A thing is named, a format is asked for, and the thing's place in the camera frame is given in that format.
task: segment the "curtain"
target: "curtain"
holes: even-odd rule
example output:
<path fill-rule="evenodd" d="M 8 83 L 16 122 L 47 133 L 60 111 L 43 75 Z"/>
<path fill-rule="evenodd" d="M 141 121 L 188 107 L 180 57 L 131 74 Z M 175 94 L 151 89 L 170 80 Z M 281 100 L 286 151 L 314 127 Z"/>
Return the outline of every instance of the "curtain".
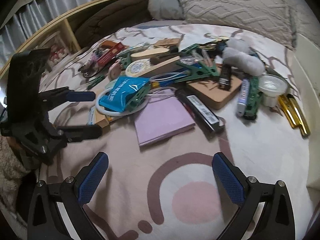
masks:
<path fill-rule="evenodd" d="M 0 30 L 0 68 L 30 36 L 59 15 L 93 0 L 33 0 Z"/>

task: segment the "lavender notebook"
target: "lavender notebook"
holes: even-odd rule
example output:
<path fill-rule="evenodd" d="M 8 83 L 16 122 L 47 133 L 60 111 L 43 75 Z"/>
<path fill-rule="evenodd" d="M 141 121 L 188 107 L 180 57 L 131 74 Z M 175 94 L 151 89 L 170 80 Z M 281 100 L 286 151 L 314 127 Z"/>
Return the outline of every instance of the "lavender notebook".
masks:
<path fill-rule="evenodd" d="M 162 90 L 159 93 L 172 93 Z M 175 97 L 152 98 L 147 106 L 135 115 L 134 121 L 139 146 L 185 132 L 194 127 L 195 122 Z"/>

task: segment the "gold lighter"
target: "gold lighter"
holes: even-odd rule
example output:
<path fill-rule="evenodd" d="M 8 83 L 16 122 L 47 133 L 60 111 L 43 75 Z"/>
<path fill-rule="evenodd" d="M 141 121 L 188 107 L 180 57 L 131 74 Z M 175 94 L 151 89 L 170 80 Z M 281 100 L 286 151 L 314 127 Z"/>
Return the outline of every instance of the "gold lighter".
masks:
<path fill-rule="evenodd" d="M 292 129 L 297 128 L 299 126 L 299 118 L 289 103 L 288 98 L 285 95 L 281 95 L 279 96 L 278 101 Z"/>
<path fill-rule="evenodd" d="M 287 98 L 289 100 L 289 103 L 290 105 L 292 106 L 292 108 L 294 109 L 295 111 L 295 114 L 297 115 L 298 117 L 298 122 L 299 122 L 299 129 L 300 129 L 300 132 L 301 132 L 301 135 L 303 138 L 307 138 L 309 137 L 310 135 L 310 129 L 309 129 L 309 126 L 307 124 L 307 121 L 300 109 L 300 106 L 298 105 L 298 102 L 297 100 L 293 97 L 293 95 L 291 94 L 287 94 Z"/>

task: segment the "silver bolt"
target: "silver bolt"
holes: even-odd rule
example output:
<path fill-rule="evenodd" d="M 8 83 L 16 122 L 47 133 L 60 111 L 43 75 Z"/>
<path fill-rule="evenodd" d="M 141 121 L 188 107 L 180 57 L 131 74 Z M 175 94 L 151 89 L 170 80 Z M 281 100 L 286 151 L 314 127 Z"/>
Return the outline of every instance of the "silver bolt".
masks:
<path fill-rule="evenodd" d="M 284 187 L 285 186 L 285 183 L 282 180 L 279 180 L 278 184 L 279 184 L 280 187 Z"/>
<path fill-rule="evenodd" d="M 45 154 L 47 152 L 47 147 L 45 145 L 43 145 L 41 147 L 41 153 Z"/>
<path fill-rule="evenodd" d="M 256 183 L 257 182 L 257 179 L 254 177 L 254 176 L 250 176 L 248 178 L 248 180 L 251 182 L 251 183 Z"/>
<path fill-rule="evenodd" d="M 74 177 L 70 176 L 70 177 L 67 177 L 67 178 L 65 179 L 65 182 L 66 182 L 66 183 L 71 183 L 71 182 L 73 182 L 73 180 L 74 180 Z"/>
<path fill-rule="evenodd" d="M 38 186 L 38 187 L 41 187 L 41 186 L 43 185 L 43 183 L 44 183 L 43 180 L 39 180 L 38 183 L 37 183 L 37 186 Z"/>

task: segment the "blue plastic wrapper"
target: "blue plastic wrapper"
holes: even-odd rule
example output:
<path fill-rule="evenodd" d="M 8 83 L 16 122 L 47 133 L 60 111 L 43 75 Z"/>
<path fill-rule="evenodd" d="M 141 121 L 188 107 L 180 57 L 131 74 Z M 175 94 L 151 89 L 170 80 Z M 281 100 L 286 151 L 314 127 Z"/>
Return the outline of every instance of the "blue plastic wrapper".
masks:
<path fill-rule="evenodd" d="M 110 93 L 100 98 L 99 105 L 121 113 L 127 102 L 148 82 L 149 78 L 119 77 Z"/>

